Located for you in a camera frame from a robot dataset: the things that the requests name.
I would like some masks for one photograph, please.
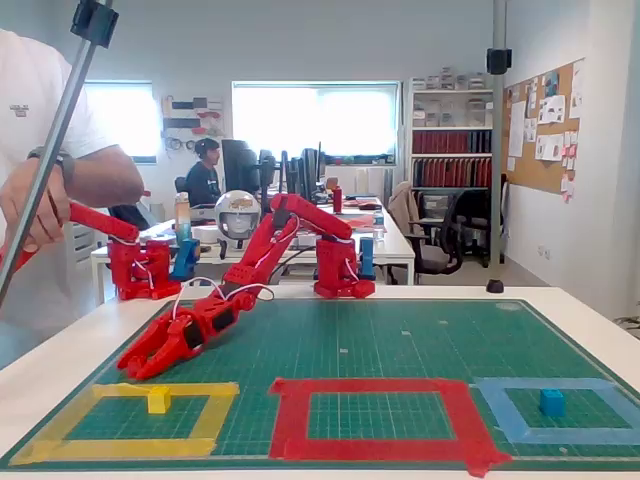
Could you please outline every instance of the yellow cube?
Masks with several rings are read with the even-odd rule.
[[[171,406],[169,387],[152,387],[147,394],[147,410],[152,414],[164,415]]]

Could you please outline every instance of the bottle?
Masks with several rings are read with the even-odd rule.
[[[373,214],[373,238],[376,241],[384,240],[384,215],[380,210]]]
[[[333,213],[342,213],[342,189],[333,189]]]
[[[191,239],[191,212],[189,210],[189,194],[187,192],[180,192],[176,195],[175,209],[176,241],[180,245],[183,240]]]

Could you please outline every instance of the blue tape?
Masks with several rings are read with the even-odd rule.
[[[640,409],[599,378],[478,378],[477,388],[510,443],[549,445],[640,445]],[[507,389],[592,390],[631,428],[531,428]]]

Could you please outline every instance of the yellow tape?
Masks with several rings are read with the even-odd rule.
[[[152,387],[167,387],[173,396],[208,396],[189,438],[71,440],[64,438],[104,397],[144,397]],[[18,453],[10,465],[46,461],[126,460],[206,457],[215,449],[235,396],[236,383],[172,383],[149,386],[120,383],[92,385],[56,414]]]

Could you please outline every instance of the red tape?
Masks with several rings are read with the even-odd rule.
[[[269,457],[290,461],[463,462],[484,477],[494,465],[511,461],[500,452],[476,409],[469,387],[458,380],[428,378],[276,379],[270,393],[280,407]],[[311,395],[320,393],[439,393],[455,440],[310,439]]]

